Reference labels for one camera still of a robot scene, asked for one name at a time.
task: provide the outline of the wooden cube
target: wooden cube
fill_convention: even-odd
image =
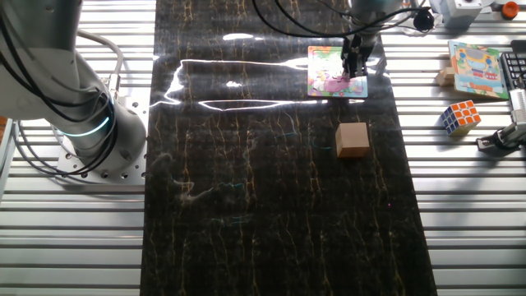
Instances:
[[[365,123],[341,123],[336,130],[336,151],[339,158],[363,157],[369,151]]]
[[[454,84],[454,69],[453,67],[447,67],[444,70],[438,72],[435,77],[436,82],[439,86],[452,86]]]

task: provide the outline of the cartoon picture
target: cartoon picture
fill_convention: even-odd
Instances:
[[[366,77],[342,77],[341,50],[341,47],[309,46],[307,93],[310,96],[367,97]]]
[[[498,50],[450,41],[450,58],[456,90],[508,99]]]

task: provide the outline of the marble tabletop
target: marble tabletop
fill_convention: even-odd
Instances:
[[[158,1],[141,295],[436,295],[381,42],[367,99],[307,97],[307,47],[341,44],[272,32],[250,1]],[[371,151],[339,160],[358,122]]]

